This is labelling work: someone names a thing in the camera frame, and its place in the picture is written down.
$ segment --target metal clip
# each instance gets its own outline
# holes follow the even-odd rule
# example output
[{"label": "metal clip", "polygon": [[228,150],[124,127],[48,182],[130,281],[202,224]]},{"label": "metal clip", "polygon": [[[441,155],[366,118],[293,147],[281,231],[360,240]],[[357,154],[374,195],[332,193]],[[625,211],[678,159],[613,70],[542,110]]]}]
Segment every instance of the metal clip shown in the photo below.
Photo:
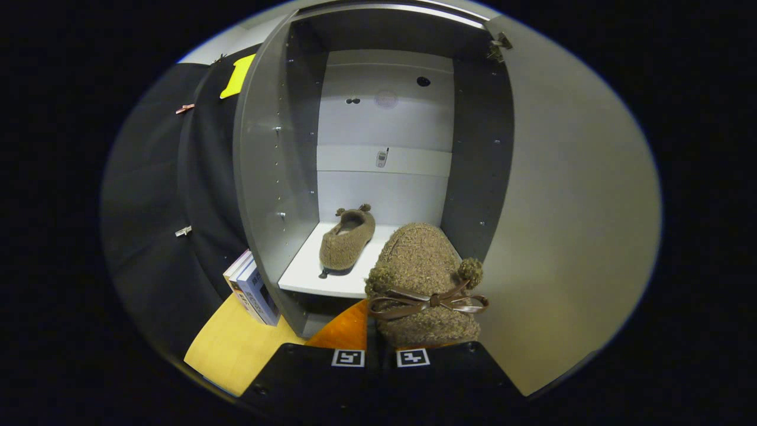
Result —
[{"label": "metal clip", "polygon": [[487,59],[495,59],[500,64],[503,64],[505,61],[505,58],[502,57],[502,52],[500,51],[500,47],[505,48],[505,50],[512,49],[512,44],[505,36],[505,33],[499,33],[497,34],[497,39],[491,40],[489,42],[489,55],[486,56]]},{"label": "metal clip", "polygon": [[176,236],[185,236],[186,234],[190,233],[192,231],[192,226],[188,226],[186,228],[182,228],[178,231],[176,231]]},{"label": "metal clip", "polygon": [[195,107],[195,104],[182,105],[181,108],[176,110],[177,114],[182,114]]}]

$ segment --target stack of books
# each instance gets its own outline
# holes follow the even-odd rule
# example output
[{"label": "stack of books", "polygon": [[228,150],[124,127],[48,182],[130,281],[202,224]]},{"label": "stack of books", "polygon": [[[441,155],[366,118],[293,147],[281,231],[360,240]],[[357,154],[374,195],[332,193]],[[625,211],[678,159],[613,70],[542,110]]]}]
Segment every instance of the stack of books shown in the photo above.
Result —
[{"label": "stack of books", "polygon": [[245,311],[261,324],[277,325],[281,313],[276,308],[250,250],[246,250],[223,273],[226,283]]}]

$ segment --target speaker grille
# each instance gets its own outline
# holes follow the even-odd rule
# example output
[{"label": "speaker grille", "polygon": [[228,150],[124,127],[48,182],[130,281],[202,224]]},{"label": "speaker grille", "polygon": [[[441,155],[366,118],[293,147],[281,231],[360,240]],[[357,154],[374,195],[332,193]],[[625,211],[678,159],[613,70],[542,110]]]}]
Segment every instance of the speaker grille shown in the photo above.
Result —
[{"label": "speaker grille", "polygon": [[382,90],[376,93],[376,104],[383,109],[392,109],[397,106],[397,95],[394,92],[388,90]]}]

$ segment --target pom-pom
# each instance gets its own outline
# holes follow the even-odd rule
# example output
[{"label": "pom-pom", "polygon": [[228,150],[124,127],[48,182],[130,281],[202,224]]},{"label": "pom-pom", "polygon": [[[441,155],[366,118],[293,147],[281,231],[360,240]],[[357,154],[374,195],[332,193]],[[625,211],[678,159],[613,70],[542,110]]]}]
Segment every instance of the pom-pom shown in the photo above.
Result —
[{"label": "pom-pom", "polygon": [[484,265],[476,258],[467,258],[460,263],[457,274],[460,279],[469,280],[466,288],[472,289],[481,283],[481,279],[484,277]]}]

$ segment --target shoe insole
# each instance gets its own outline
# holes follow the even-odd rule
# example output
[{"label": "shoe insole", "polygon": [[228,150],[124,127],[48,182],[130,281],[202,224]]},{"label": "shoe insole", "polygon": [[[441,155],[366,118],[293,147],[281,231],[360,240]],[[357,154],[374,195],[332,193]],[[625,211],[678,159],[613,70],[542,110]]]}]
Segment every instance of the shoe insole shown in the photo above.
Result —
[{"label": "shoe insole", "polygon": [[348,233],[351,230],[359,227],[363,222],[361,221],[347,221],[344,222],[343,225],[341,225],[341,228],[339,228],[339,231],[336,233],[337,235],[342,235],[343,233]]}]

